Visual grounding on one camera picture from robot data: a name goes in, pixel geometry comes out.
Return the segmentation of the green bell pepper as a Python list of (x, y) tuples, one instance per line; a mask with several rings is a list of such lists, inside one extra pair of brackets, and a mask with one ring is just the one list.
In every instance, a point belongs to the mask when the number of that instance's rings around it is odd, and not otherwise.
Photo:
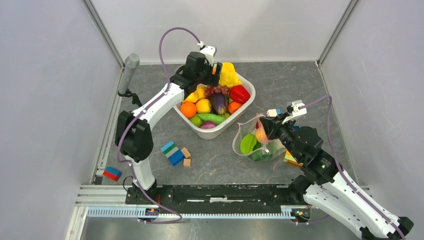
[(252, 133), (249, 133), (245, 135), (241, 140), (240, 152), (243, 155), (249, 154), (253, 151), (256, 144), (257, 144), (256, 136)]

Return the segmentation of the yellow pink peach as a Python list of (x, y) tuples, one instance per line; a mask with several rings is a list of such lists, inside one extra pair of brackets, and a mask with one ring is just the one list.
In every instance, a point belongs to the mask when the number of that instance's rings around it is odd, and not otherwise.
[(262, 126), (255, 130), (255, 137), (256, 137), (257, 141), (259, 143), (263, 144), (263, 145), (268, 142), (267, 135), (266, 135), (265, 130)]

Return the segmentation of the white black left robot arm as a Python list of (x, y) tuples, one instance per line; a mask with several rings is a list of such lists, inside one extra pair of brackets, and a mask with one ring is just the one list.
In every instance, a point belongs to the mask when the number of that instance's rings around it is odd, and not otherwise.
[(132, 112), (123, 111), (118, 116), (115, 134), (117, 160), (129, 164), (134, 184), (139, 188), (137, 196), (145, 204), (151, 204), (157, 198), (157, 190), (152, 187), (156, 179), (149, 160), (154, 147), (152, 130), (199, 84), (218, 85), (222, 63), (214, 62), (215, 55), (216, 49), (212, 46), (190, 52), (185, 64), (151, 100)]

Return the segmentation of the yellow lemon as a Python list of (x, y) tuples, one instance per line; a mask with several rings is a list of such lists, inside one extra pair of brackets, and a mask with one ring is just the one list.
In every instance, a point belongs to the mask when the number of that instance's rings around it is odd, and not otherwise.
[(198, 86), (193, 93), (191, 93), (187, 98), (183, 100), (183, 103), (196, 103), (197, 101), (205, 99), (206, 97), (206, 87)]

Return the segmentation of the orange fruit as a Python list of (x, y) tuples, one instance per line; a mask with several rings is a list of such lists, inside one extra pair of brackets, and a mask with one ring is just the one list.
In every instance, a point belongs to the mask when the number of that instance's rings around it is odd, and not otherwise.
[(217, 69), (217, 64), (214, 64), (213, 68), (212, 68), (212, 74), (215, 75), (216, 74), (216, 69)]

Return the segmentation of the clear zip top bag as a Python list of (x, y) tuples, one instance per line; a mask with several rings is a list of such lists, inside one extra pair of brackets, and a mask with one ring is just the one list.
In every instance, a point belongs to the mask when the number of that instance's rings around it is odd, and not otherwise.
[(286, 148), (279, 140), (269, 140), (260, 121), (263, 114), (257, 114), (246, 122), (239, 122), (232, 141), (232, 149), (238, 156), (253, 162), (271, 161), (285, 157)]

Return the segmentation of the green leafy bok choy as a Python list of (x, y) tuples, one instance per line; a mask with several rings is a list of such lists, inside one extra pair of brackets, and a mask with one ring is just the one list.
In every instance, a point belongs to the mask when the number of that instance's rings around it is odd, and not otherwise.
[(285, 150), (283, 145), (276, 141), (266, 145), (257, 142), (247, 157), (254, 162), (269, 161), (280, 156)]

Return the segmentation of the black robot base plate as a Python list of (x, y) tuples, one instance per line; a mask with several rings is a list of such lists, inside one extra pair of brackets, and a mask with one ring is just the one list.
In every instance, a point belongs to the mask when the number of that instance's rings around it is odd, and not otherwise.
[(305, 206), (288, 185), (199, 184), (154, 186), (144, 195), (135, 185), (126, 189), (127, 205), (159, 204), (159, 213), (277, 214), (282, 206)]

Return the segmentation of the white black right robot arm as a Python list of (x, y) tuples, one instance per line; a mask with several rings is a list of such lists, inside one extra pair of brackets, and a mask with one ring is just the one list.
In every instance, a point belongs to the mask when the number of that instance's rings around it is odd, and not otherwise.
[(295, 130), (294, 121), (283, 122), (281, 116), (259, 120), (268, 139), (279, 140), (302, 164), (304, 174), (289, 186), (293, 203), (318, 207), (361, 240), (403, 240), (412, 230), (412, 220), (378, 204), (322, 149), (324, 141), (315, 128)]

